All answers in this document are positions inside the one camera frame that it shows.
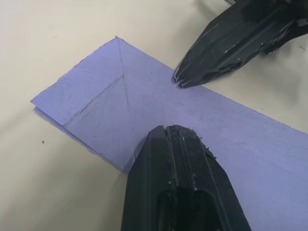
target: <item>beige surface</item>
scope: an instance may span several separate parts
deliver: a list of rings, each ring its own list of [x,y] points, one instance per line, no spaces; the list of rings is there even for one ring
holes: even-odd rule
[[[227,7],[222,0],[0,1],[0,230],[118,231],[126,176],[29,101],[115,35],[175,68]],[[308,50],[306,37],[207,87],[308,132],[308,52],[300,46]]]

